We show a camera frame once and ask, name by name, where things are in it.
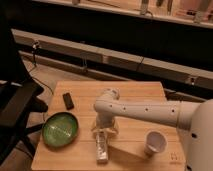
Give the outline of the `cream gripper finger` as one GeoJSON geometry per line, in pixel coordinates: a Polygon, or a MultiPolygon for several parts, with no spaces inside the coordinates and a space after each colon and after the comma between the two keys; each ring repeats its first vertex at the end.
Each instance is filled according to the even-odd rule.
{"type": "Polygon", "coordinates": [[[118,133],[119,133],[118,124],[117,124],[116,122],[113,123],[112,127],[110,128],[110,130],[111,130],[114,134],[118,134],[118,133]]]}
{"type": "Polygon", "coordinates": [[[94,121],[92,126],[91,126],[91,131],[96,131],[97,129],[99,129],[99,123],[94,121]]]}

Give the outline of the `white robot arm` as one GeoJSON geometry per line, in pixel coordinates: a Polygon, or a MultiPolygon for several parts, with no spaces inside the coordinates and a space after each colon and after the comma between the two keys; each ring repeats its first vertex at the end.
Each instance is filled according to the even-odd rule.
{"type": "Polygon", "coordinates": [[[119,91],[105,89],[95,100],[95,129],[114,126],[126,117],[187,130],[190,134],[185,171],[213,171],[213,99],[188,101],[125,101],[119,91]]]}

